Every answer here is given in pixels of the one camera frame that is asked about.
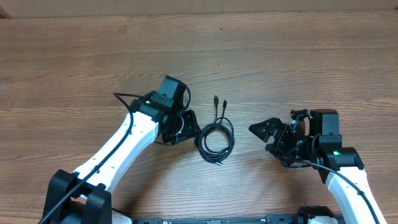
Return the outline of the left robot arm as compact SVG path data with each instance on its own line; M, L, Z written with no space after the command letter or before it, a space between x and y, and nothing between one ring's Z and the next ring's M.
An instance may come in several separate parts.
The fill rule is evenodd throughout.
M73 172L58 170L50 179L41 223L132 223L113 210L112 194L138 155L158 137L175 145L200 132L190 89L166 76L157 91L135 95L128 113L105 145Z

